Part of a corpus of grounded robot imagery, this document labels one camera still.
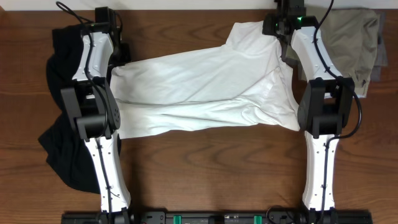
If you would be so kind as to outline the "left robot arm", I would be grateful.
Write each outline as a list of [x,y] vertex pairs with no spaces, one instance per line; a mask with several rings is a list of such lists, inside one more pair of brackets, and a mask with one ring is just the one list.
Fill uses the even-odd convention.
[[121,216],[128,212],[131,196],[119,160],[121,112],[110,88],[110,72],[130,62],[129,47],[104,31],[82,31],[78,43],[83,46],[78,67],[60,93],[68,122],[93,164],[101,214]]

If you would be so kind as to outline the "white t-shirt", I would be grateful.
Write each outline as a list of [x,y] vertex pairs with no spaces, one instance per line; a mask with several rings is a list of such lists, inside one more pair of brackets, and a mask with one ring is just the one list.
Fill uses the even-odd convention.
[[235,23],[222,46],[114,68],[120,137],[257,124],[298,131],[293,71],[281,53],[261,22]]

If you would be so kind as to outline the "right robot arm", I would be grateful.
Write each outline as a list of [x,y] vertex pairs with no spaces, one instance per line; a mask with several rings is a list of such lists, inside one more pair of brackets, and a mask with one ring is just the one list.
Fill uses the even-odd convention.
[[308,210],[329,211],[335,206],[333,172],[338,138],[347,125],[354,81],[336,69],[315,17],[266,16],[262,33],[291,46],[305,72],[307,87],[297,119],[307,143],[307,181],[303,203]]

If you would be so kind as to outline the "black garment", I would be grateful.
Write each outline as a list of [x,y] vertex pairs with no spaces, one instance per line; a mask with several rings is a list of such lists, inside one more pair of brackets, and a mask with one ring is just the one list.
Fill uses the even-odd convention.
[[83,41],[81,26],[67,26],[52,31],[53,55],[47,60],[46,78],[51,96],[61,115],[38,141],[47,152],[47,163],[69,187],[82,192],[100,193],[95,167],[84,141],[70,125],[61,96],[80,64]]

